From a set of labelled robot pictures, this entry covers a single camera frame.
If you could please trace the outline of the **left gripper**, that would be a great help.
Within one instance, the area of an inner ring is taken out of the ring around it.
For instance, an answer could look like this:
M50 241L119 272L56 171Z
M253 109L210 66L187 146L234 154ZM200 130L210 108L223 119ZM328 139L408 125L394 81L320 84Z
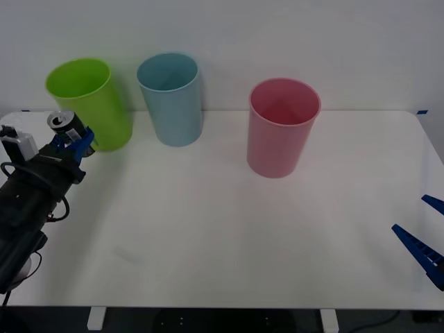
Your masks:
M26 195L62 199L72 185L83 181L86 173L80 163L96 152L92 148L94 141L93 131L86 127L84 135L71 145L55 134L40 152L29 153L26 167L37 175L26 176Z

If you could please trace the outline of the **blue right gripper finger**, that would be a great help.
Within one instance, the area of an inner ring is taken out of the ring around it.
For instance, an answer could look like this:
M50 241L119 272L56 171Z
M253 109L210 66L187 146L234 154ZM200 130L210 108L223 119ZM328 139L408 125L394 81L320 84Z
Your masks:
M424 244L421 240L414 237L398 224L394 224L391 229L425 271L426 276L439 290L442 291L443 256Z
M429 206L433 207L437 212L439 212L441 215L444 215L444 201L434 198L433 196L424 195L421 198L422 201L424 201Z

